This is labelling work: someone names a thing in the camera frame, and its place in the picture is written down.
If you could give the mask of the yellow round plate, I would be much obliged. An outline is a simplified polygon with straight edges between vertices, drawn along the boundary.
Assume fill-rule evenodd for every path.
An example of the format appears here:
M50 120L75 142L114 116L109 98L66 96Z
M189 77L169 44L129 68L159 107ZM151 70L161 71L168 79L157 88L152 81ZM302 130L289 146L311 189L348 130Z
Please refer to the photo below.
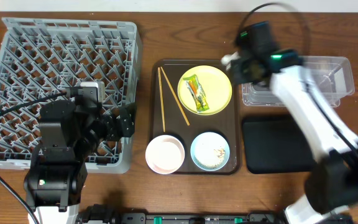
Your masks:
M198 83L206 94L209 109L197 112L196 102L186 86L185 78L196 75ZM179 79L178 98L180 103L190 112L198 115L212 115L221 112L231 101L232 85L227 75L220 69L209 65L200 65L187 70Z

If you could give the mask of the pink round bowl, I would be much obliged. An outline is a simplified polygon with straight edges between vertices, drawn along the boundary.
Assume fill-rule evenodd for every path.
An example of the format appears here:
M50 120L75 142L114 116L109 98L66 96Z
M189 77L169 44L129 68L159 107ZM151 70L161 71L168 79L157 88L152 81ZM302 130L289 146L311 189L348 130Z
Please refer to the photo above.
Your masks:
M171 135L157 136L147 145L145 160L152 171L162 175L172 174L183 164L185 148Z

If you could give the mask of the green orange snack wrapper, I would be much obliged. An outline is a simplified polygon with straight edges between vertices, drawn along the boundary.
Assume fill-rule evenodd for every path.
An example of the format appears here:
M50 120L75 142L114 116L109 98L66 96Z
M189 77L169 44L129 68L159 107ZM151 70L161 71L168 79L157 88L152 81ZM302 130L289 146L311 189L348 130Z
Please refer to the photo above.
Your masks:
M185 77L183 80L194 99L196 111L200 113L209 110L209 105L206 101L206 93L204 92L197 75L194 74L190 77Z

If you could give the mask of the wooden chopstick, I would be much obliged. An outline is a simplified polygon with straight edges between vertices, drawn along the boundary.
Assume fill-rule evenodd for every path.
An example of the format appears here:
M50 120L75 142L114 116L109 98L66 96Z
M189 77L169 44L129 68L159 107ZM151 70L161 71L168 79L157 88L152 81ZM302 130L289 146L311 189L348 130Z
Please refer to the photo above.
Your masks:
M165 78L165 80L166 80L166 82L168 84L168 87L169 87L169 89L170 89L170 91L171 91L171 93L172 93L172 95L173 95L173 97L174 97L174 99L175 99L175 101L176 101L176 103L178 105L178 108L179 108L179 110L180 110L180 112L181 112L181 114L182 114L187 126L189 126L190 122L189 122L189 120L188 120L188 118L187 118L187 116L186 116L186 114L185 114L185 112L184 112L184 110L183 110L183 108L181 106L181 103L180 103L180 101L179 101L179 99L177 97L177 94L175 93L175 90L172 87L172 84L170 83L170 80L167 77L167 74L165 73L165 70L163 69L163 67L159 67L159 69L162 72L162 74L163 74L163 76L164 76L164 78Z
M163 128L163 132L165 132L165 112L164 112L164 103L163 103L161 68L158 67L157 71L158 71L158 85L159 85L159 94L160 94L160 106L161 106L161 114L162 114L162 128Z

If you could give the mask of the light blue round bowl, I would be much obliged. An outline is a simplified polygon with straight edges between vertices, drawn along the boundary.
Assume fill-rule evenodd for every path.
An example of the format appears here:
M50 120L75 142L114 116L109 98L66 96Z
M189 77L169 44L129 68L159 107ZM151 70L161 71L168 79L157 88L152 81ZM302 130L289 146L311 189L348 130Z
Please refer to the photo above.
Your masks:
M230 157L230 147L226 139L215 132L205 132L194 138L190 154L194 164L207 172L222 169Z

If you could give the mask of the rice food scraps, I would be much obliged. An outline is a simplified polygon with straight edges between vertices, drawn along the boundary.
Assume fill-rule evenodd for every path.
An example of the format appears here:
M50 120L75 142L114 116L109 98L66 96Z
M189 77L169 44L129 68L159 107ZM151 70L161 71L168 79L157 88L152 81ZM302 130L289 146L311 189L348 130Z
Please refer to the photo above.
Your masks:
M219 166L223 160L226 152L224 148L201 147L196 151L196 159L205 167L215 168Z

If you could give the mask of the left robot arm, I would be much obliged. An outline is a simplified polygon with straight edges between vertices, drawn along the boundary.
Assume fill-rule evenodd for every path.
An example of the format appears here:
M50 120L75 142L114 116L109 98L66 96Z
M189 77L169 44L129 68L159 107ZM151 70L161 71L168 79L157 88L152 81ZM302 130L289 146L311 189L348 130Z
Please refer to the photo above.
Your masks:
M24 179L30 223L85 223L90 212L78 213L87 177L86 158L103 141L129 138L135 131L136 104L116 114L101 114L100 105L57 100L40 110L42 142L33 150Z

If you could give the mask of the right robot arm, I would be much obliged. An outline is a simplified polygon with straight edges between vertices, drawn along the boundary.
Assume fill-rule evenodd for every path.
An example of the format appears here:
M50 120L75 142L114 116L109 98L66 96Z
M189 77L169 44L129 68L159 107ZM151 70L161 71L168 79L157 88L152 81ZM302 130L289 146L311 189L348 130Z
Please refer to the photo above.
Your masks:
M240 25L238 48L221 62L236 84L267 84L303 132L316 166L304 195L284 210L286 223L321 223L358 203L358 136L331 108L304 59L281 49L267 21Z

